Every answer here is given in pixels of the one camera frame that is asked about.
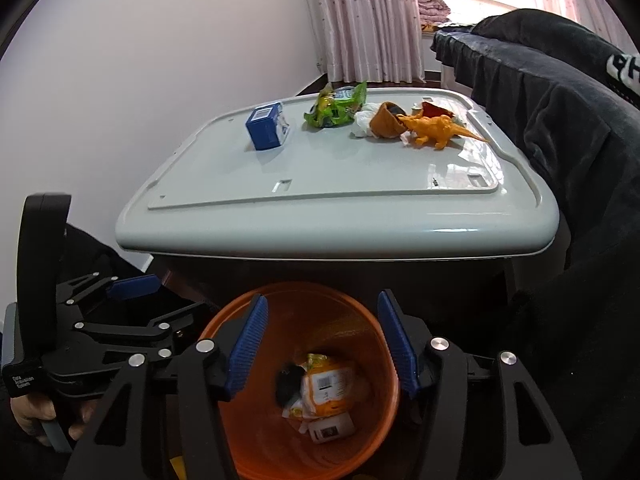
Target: wooden floor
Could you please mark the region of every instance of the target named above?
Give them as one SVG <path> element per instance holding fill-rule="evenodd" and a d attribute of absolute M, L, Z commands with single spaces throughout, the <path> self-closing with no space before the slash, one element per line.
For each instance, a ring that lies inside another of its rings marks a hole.
<path fill-rule="evenodd" d="M 434 73 L 427 72 L 425 74 L 426 80 L 422 81 L 414 81 L 412 83 L 401 82 L 401 83 L 390 83 L 390 82 L 382 82 L 382 83 L 372 83 L 367 82 L 368 88 L 440 88 L 440 80 L 433 80 Z M 308 94 L 316 94 L 324 88 L 328 79 L 326 74 L 322 77 L 319 77 L 315 80 L 311 85 L 306 87 L 300 94 L 298 95 L 308 95 Z M 340 88 L 341 86 L 352 86 L 356 83 L 349 83 L 344 81 L 333 81 L 332 85 L 334 88 Z"/>

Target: blue gripper pad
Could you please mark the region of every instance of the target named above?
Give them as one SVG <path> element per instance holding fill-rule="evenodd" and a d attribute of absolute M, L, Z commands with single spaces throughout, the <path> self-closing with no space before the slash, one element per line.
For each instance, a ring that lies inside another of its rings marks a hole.
<path fill-rule="evenodd" d="M 378 320 L 385 334 L 386 345 L 396 366 L 400 387 L 414 398 L 420 391 L 418 383 L 418 358 L 400 321 L 400 311 L 395 300 L 386 292 L 378 296 Z"/>
<path fill-rule="evenodd" d="M 246 384 L 268 320 L 269 304 L 264 296 L 259 296 L 229 354 L 225 390 L 231 398 Z"/>
<path fill-rule="evenodd" d="M 160 279 L 154 274 L 118 280 L 108 288 L 107 298 L 118 301 L 131 300 L 153 294 L 160 289 L 161 285 Z"/>

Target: trash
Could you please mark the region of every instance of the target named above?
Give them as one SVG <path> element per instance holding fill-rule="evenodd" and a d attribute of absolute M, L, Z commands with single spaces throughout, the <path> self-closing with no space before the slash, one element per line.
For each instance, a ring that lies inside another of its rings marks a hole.
<path fill-rule="evenodd" d="M 306 122 L 316 128 L 342 126 L 353 122 L 354 115 L 367 100 L 367 84 L 344 86 L 333 90 L 327 83 L 318 94 L 311 113 L 305 114 Z"/>
<path fill-rule="evenodd" d="M 245 125 L 258 151 L 281 146 L 291 129 L 282 113 L 282 103 L 255 108 Z"/>
<path fill-rule="evenodd" d="M 371 131 L 377 137 L 395 139 L 406 130 L 404 124 L 398 120 L 398 115 L 404 116 L 404 110 L 390 101 L 382 103 L 380 110 L 370 123 Z"/>
<path fill-rule="evenodd" d="M 184 459 L 182 456 L 175 456 L 169 460 L 171 466 L 174 468 L 175 475 L 178 480 L 187 480 L 187 471 L 184 468 Z"/>
<path fill-rule="evenodd" d="M 340 415 L 310 422 L 308 430 L 311 440 L 316 444 L 324 444 L 337 438 L 350 436 L 356 432 L 349 413 L 341 413 Z"/>
<path fill-rule="evenodd" d="M 402 143 L 405 146 L 410 146 L 411 143 L 414 142 L 415 139 L 417 139 L 417 137 L 418 136 L 415 134 L 415 132 L 412 132 L 411 130 L 407 130 L 403 134 L 400 134 L 400 140 L 402 140 Z"/>
<path fill-rule="evenodd" d="M 293 391 L 300 373 L 296 368 L 305 371 L 298 392 Z M 369 394 L 369 383 L 356 375 L 353 363 L 324 354 L 309 353 L 306 362 L 287 364 L 276 378 L 278 402 L 290 396 L 282 410 L 283 418 L 300 433 L 308 430 L 316 444 L 353 434 L 355 427 L 348 410 Z"/>
<path fill-rule="evenodd" d="M 440 117 L 441 115 L 446 115 L 447 117 L 453 118 L 454 113 L 451 110 L 447 110 L 446 108 L 441 108 L 436 106 L 435 104 L 429 101 L 422 101 L 422 116 L 423 117 Z"/>
<path fill-rule="evenodd" d="M 382 103 L 364 103 L 359 112 L 355 113 L 354 120 L 354 129 L 353 135 L 356 137 L 375 137 L 370 127 L 369 123 L 378 113 L 378 110 L 382 106 Z"/>

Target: white wall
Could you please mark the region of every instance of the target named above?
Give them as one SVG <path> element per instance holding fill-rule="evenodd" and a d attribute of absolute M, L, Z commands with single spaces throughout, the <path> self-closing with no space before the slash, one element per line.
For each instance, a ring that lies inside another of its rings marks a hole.
<path fill-rule="evenodd" d="M 306 0 L 40 0 L 0 60 L 0 314 L 27 194 L 71 193 L 70 221 L 115 246 L 121 208 L 185 137 L 295 95 L 316 59 Z"/>
<path fill-rule="evenodd" d="M 433 43 L 433 34 L 423 34 L 422 63 L 424 69 L 428 72 L 440 72 L 442 70 L 442 63 L 436 60 L 436 53 L 431 50 L 431 43 Z"/>

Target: human hand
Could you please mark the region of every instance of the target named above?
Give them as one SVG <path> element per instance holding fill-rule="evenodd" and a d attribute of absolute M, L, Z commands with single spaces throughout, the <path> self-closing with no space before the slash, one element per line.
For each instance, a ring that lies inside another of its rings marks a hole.
<path fill-rule="evenodd" d="M 78 422 L 69 428 L 69 436 L 78 440 L 82 436 L 84 427 L 94 414 L 97 399 L 85 400 L 79 405 Z M 53 420 L 56 418 L 56 410 L 49 397 L 43 394 L 27 394 L 11 399 L 11 411 L 14 413 L 15 421 L 24 432 L 34 436 L 41 444 L 50 446 L 49 439 L 45 435 L 40 424 L 41 420 Z"/>

